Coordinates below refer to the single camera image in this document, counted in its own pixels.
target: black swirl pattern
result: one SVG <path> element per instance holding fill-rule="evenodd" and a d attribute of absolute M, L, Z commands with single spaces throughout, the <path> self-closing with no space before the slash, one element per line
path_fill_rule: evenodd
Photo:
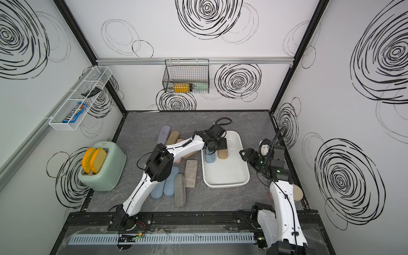
<path fill-rule="evenodd" d="M 37 77 L 48 62 L 44 26 L 26 1 L 0 0 L 0 77 Z"/>
<path fill-rule="evenodd" d="M 118 81 L 115 77 L 111 76 L 109 79 L 113 89 L 116 91 L 120 99 L 124 99 L 124 93 L 119 89 Z M 94 98 L 87 98 L 85 103 L 91 105 Z M 89 139 L 97 137 L 103 128 L 103 118 L 106 117 L 116 106 L 115 101 L 111 97 L 110 93 L 106 88 L 104 88 L 96 98 L 93 105 L 90 107 L 88 114 L 89 119 L 85 116 L 84 120 L 80 123 L 80 130 L 82 134 Z"/>
<path fill-rule="evenodd" d="M 113 76 L 111 76 L 109 81 L 111 82 L 112 87 L 115 89 L 116 93 L 118 93 L 118 95 L 122 95 L 122 98 L 121 98 L 122 100 L 124 98 L 124 94 L 122 91 L 119 90 L 118 81 Z M 87 98 L 85 100 L 85 103 L 87 105 L 91 105 L 93 100 L 94 98 Z M 110 113 L 113 106 L 115 106 L 115 102 L 113 98 L 111 97 L 111 95 L 109 94 L 108 90 L 104 88 L 99 93 L 93 105 L 90 107 L 88 114 L 95 118 L 104 118 Z"/>
<path fill-rule="evenodd" d="M 327 216 L 338 229 L 345 230 L 348 223 L 367 224 L 382 213 L 384 183 L 375 164 L 356 144 L 346 139 L 325 142 L 316 155 L 315 176 Z M 339 224 L 335 215 L 347 224 Z"/>
<path fill-rule="evenodd" d="M 299 110 L 296 112 L 293 104 L 298 101 Z M 276 121 L 280 128 L 286 126 L 288 128 L 286 135 L 284 136 L 284 142 L 288 149 L 292 148 L 297 140 L 299 135 L 299 123 L 297 117 L 300 114 L 302 105 L 299 98 L 293 98 L 291 103 L 284 103 L 279 108 L 279 111 L 276 116 Z"/>
<path fill-rule="evenodd" d="M 175 6 L 183 28 L 207 40 L 219 37 L 234 26 L 242 0 L 175 0 Z"/>
<path fill-rule="evenodd" d="M 78 173 L 82 171 L 82 158 L 87 149 L 88 147 L 82 147 L 71 154 L 59 151 L 47 161 L 45 171 L 49 177 L 55 178 L 55 194 L 60 204 L 67 208 L 80 208 L 88 194 L 89 187 L 78 179 Z M 66 154 L 67 159 L 63 161 L 55 176 L 52 176 L 48 164 L 53 157 L 61 153 Z"/>
<path fill-rule="evenodd" d="M 156 104 L 160 111 L 193 111 L 197 101 L 191 93 L 166 93 L 164 89 L 156 95 Z"/>
<path fill-rule="evenodd" d="M 224 64 L 216 72 L 214 80 L 222 96 L 250 102 L 257 96 L 261 78 L 262 72 L 257 64 Z"/>
<path fill-rule="evenodd" d="M 350 60 L 354 88 L 366 98 L 408 104 L 408 0 L 393 0 L 375 16 Z"/>

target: black wire basket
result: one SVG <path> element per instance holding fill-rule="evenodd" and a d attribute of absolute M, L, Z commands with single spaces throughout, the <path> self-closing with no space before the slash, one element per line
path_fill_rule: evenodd
<path fill-rule="evenodd" d="M 166 93 L 209 93 L 208 59 L 165 60 L 163 88 Z"/>

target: scribble circle drawing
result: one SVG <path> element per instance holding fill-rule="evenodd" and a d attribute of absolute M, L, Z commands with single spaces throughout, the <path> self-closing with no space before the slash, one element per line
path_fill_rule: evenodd
<path fill-rule="evenodd" d="M 132 51 L 140 58 L 151 58 L 154 54 L 154 49 L 150 43 L 144 40 L 137 40 L 132 43 Z"/>
<path fill-rule="evenodd" d="M 355 225 L 380 216 L 385 186 L 376 165 L 356 144 L 346 139 L 325 142 L 316 155 L 315 170 L 320 192 L 336 215 Z"/>
<path fill-rule="evenodd" d="M 82 171 L 82 158 L 87 149 L 88 147 L 82 147 L 71 154 L 59 151 L 52 155 L 47 162 L 46 173 L 49 177 L 55 178 L 55 195 L 60 204 L 67 208 L 80 208 L 88 194 L 89 187 L 78 179 L 78 173 Z M 52 166 L 49 163 L 55 156 L 61 153 L 64 159 L 58 159 L 59 163 L 54 163 L 54 165 L 57 164 L 60 167 L 56 176 L 51 176 L 49 168 L 52 168 Z"/>
<path fill-rule="evenodd" d="M 343 219 L 340 215 L 339 212 L 332 206 L 332 203 L 334 199 L 329 197 L 326 199 L 326 202 L 324 203 L 324 211 L 329 218 L 330 222 L 338 229 L 340 230 L 346 230 L 348 227 L 348 221 Z M 346 215 L 346 212 L 344 211 L 343 208 L 341 208 L 341 215 Z"/>
<path fill-rule="evenodd" d="M 279 127 L 282 128 L 286 126 L 288 129 L 284 136 L 284 142 L 288 149 L 295 145 L 297 136 L 299 135 L 299 123 L 297 117 L 300 114 L 302 105 L 300 104 L 300 108 L 297 112 L 293 106 L 293 103 L 297 102 L 300 104 L 299 98 L 293 98 L 291 103 L 284 103 L 281 105 L 276 117 Z"/>
<path fill-rule="evenodd" d="M 140 58 L 151 58 L 154 49 L 150 43 L 140 40 L 132 24 L 125 20 L 107 20 L 102 24 L 101 36 L 114 52 Z"/>
<path fill-rule="evenodd" d="M 71 40 L 69 39 L 68 31 L 51 14 L 42 11 L 36 11 L 35 14 L 47 31 L 49 40 L 48 60 L 57 63 L 67 60 L 71 54 Z M 40 47 L 42 47 L 40 52 L 44 54 L 44 46 L 40 45 Z"/>
<path fill-rule="evenodd" d="M 147 107 L 147 111 L 158 111 L 159 108 L 157 107 L 157 104 L 151 104 Z"/>
<path fill-rule="evenodd" d="M 49 55 L 44 26 L 25 1 L 0 0 L 0 5 L 0 77 L 37 77 Z"/>
<path fill-rule="evenodd" d="M 102 132 L 103 118 L 86 115 L 79 124 L 79 128 L 86 138 L 95 138 Z"/>
<path fill-rule="evenodd" d="M 224 64 L 215 74 L 218 93 L 226 98 L 252 101 L 252 96 L 261 85 L 262 72 L 257 64 Z"/>
<path fill-rule="evenodd" d="M 241 44 L 249 40 L 258 30 L 259 17 L 256 9 L 247 3 L 242 3 L 237 22 L 221 38 L 231 44 Z"/>
<path fill-rule="evenodd" d="M 408 144 L 408 111 L 406 104 L 385 104 L 382 101 L 377 101 L 375 114 L 387 135 Z"/>
<path fill-rule="evenodd" d="M 191 93 L 165 93 L 164 89 L 157 93 L 156 104 L 160 111 L 191 111 L 197 108 L 197 101 Z"/>
<path fill-rule="evenodd" d="M 218 80 L 215 80 L 214 78 L 210 79 L 210 87 L 208 88 L 208 93 L 199 93 L 199 95 L 207 100 L 218 100 L 222 98 L 222 95 L 216 91 L 215 83 L 218 82 Z"/>
<path fill-rule="evenodd" d="M 248 94 L 247 96 L 241 95 L 242 101 L 248 103 L 254 101 L 258 97 L 258 92 L 254 91 L 253 93 Z"/>
<path fill-rule="evenodd" d="M 286 55 L 295 56 L 297 48 L 299 47 L 300 41 L 303 38 L 303 35 L 309 25 L 310 20 L 303 21 L 293 27 L 288 34 L 286 35 L 283 43 L 282 43 L 282 50 Z M 313 34 L 312 38 L 309 41 L 308 47 L 306 48 L 303 56 L 309 55 L 312 51 L 312 48 L 309 46 L 315 46 L 317 43 L 317 39 L 319 38 L 321 25 L 320 23 L 317 25 L 315 29 L 315 33 Z"/>
<path fill-rule="evenodd" d="M 119 36 L 111 35 L 115 30 L 117 30 L 116 32 L 123 31 L 128 34 L 121 36 L 123 41 L 120 41 Z M 132 44 L 134 41 L 139 40 L 139 35 L 129 22 L 125 20 L 107 20 L 102 25 L 101 35 L 105 44 L 114 52 L 127 56 L 134 55 Z"/>
<path fill-rule="evenodd" d="M 323 138 L 314 132 L 307 133 L 302 139 L 303 159 L 312 170 L 319 166 L 319 164 L 315 164 L 316 155 L 323 144 Z"/>
<path fill-rule="evenodd" d="M 242 0 L 175 0 L 177 15 L 191 35 L 207 40 L 228 32 L 237 22 Z"/>
<path fill-rule="evenodd" d="M 310 49 L 310 50 L 308 51 L 307 54 L 306 53 L 303 54 L 303 57 L 302 57 L 302 67 L 304 69 L 308 69 L 309 67 L 311 67 L 316 60 L 316 49 L 312 45 L 309 45 L 306 48 L 306 50 L 307 49 Z"/>
<path fill-rule="evenodd" d="M 366 98 L 408 104 L 408 1 L 393 0 L 371 21 L 350 60 L 354 88 Z"/>

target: wire basket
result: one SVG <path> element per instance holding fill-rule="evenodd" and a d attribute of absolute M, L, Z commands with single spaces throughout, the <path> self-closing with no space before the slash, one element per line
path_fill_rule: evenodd
<path fill-rule="evenodd" d="M 165 60 L 163 88 L 166 93 L 209 93 L 208 59 Z"/>
<path fill-rule="evenodd" d="M 76 130 L 111 76 L 109 67 L 93 67 L 48 124 L 57 131 Z"/>

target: plastic tray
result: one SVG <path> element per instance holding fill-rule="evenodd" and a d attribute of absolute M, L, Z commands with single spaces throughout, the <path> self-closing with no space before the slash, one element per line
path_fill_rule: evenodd
<path fill-rule="evenodd" d="M 204 159 L 205 150 L 201 150 L 204 182 L 210 188 L 230 188 L 245 185 L 249 182 L 248 165 L 239 155 L 242 143 L 235 131 L 227 131 L 228 158 L 222 160 L 215 152 L 215 162 L 207 163 Z"/>

